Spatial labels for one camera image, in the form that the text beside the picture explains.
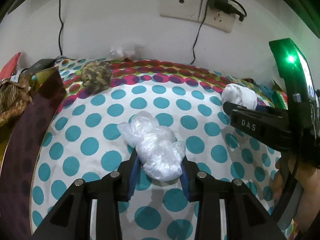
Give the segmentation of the white sock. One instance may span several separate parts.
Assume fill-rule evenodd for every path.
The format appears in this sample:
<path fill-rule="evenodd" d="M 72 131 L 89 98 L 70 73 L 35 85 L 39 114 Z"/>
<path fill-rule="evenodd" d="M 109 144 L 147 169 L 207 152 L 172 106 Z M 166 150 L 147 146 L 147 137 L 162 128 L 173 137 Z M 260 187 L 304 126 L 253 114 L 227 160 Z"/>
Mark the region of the white sock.
<path fill-rule="evenodd" d="M 221 94 L 222 103 L 230 102 L 255 110 L 257 107 L 257 95 L 255 91 L 234 83 L 228 84 Z"/>

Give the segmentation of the clear plastic bag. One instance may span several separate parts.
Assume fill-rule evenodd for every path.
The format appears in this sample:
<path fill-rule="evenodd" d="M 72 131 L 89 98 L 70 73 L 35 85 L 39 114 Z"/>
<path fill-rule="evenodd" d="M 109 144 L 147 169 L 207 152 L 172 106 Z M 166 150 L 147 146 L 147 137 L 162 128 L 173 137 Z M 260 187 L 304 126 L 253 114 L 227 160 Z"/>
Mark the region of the clear plastic bag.
<path fill-rule="evenodd" d="M 149 112 L 141 111 L 131 122 L 122 122 L 117 128 L 127 144 L 136 150 L 149 177 L 167 182 L 182 175 L 185 142 L 177 141 L 173 130 L 160 125 Z"/>

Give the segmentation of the braided rope ball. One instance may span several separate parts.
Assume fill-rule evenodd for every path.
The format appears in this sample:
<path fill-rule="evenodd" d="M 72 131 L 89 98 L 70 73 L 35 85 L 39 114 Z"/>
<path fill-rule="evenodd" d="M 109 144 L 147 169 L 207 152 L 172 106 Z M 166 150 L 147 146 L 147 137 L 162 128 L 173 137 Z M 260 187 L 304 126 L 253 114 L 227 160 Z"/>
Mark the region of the braided rope ball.
<path fill-rule="evenodd" d="M 112 81 L 112 72 L 105 61 L 89 61 L 81 71 L 83 87 L 89 94 L 98 94 L 107 90 Z"/>

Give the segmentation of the brown patterned snack bag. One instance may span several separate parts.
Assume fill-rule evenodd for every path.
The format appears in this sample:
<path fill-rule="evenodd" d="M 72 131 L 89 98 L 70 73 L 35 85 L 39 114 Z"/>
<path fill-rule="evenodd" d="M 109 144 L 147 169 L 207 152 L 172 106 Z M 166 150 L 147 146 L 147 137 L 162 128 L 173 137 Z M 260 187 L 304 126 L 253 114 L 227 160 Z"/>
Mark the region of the brown patterned snack bag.
<path fill-rule="evenodd" d="M 20 116 L 30 102 L 29 83 L 24 74 L 19 76 L 18 82 L 9 78 L 1 80 L 1 127 Z"/>

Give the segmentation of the red green medicine box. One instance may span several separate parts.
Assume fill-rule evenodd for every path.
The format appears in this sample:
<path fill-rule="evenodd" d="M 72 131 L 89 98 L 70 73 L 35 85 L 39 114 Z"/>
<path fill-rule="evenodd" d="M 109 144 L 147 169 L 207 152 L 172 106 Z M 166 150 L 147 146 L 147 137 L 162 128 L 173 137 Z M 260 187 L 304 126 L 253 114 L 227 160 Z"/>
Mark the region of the red green medicine box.
<path fill-rule="evenodd" d="M 276 108 L 288 110 L 287 94 L 281 89 L 281 87 L 272 80 L 272 101 Z"/>

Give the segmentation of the polka dot bed sheet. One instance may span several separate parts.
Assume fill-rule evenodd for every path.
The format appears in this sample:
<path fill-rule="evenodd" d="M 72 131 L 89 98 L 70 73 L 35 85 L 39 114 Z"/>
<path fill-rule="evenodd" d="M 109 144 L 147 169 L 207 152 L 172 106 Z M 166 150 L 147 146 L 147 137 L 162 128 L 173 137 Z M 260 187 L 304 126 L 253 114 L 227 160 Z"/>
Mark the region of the polka dot bed sheet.
<path fill-rule="evenodd" d="M 112 83 L 95 95 L 80 74 L 88 59 L 56 62 L 67 96 L 54 116 L 34 170 L 30 225 L 35 231 L 73 181 L 95 181 L 133 150 L 156 165 L 181 151 L 216 179 L 241 179 L 268 212 L 280 153 L 230 124 L 221 92 L 249 88 L 260 105 L 272 101 L 256 84 L 219 72 L 157 60 L 111 62 Z"/>

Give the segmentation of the crumpled white tissue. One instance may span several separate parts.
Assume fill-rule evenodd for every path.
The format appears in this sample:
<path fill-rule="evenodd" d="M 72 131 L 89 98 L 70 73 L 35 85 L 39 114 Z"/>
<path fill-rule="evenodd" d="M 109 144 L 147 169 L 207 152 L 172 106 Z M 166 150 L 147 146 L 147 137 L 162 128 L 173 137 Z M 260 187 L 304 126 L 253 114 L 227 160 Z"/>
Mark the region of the crumpled white tissue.
<path fill-rule="evenodd" d="M 112 47 L 109 53 L 110 58 L 123 61 L 139 59 L 143 51 L 143 46 L 139 44 L 129 43 L 122 46 Z"/>

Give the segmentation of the gold tin box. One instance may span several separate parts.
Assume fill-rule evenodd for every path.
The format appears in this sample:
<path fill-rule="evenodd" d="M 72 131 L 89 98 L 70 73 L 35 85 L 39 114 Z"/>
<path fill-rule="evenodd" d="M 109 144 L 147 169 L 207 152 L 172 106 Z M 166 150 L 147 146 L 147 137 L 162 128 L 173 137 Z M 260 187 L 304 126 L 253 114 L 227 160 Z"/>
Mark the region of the gold tin box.
<path fill-rule="evenodd" d="M 30 192 L 37 157 L 48 127 L 66 96 L 56 67 L 43 71 L 44 82 L 17 121 L 1 165 L 1 239 L 29 239 Z"/>

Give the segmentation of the black flat device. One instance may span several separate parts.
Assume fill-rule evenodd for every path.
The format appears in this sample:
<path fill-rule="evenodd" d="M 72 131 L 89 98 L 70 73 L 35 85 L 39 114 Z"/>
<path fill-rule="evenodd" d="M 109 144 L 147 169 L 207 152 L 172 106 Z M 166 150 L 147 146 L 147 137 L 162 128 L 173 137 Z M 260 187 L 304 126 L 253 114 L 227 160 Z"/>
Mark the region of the black flat device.
<path fill-rule="evenodd" d="M 52 66 L 54 66 L 55 61 L 55 59 L 41 59 L 37 61 L 35 64 L 33 64 L 31 67 L 22 70 L 22 73 L 25 75 L 34 75 L 37 72 L 51 68 Z"/>

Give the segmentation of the red plastic bag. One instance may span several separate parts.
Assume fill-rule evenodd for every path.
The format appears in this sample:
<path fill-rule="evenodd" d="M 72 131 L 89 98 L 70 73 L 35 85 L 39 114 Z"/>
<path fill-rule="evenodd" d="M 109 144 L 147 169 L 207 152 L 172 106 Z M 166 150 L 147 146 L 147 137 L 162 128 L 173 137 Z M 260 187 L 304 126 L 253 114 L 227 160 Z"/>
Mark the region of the red plastic bag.
<path fill-rule="evenodd" d="M 0 79 L 7 79 L 15 72 L 21 52 L 16 53 L 0 71 Z"/>

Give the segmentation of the white wall socket plate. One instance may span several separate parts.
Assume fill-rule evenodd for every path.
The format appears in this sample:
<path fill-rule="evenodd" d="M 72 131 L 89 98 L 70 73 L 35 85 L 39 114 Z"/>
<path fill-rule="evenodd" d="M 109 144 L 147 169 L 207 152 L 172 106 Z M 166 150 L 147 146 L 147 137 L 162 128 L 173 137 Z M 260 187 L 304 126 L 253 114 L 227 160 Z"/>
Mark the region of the white wall socket plate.
<path fill-rule="evenodd" d="M 161 0 L 159 14 L 193 22 L 204 22 L 226 33 L 231 33 L 235 15 L 228 15 L 216 9 L 205 8 L 207 0 Z"/>

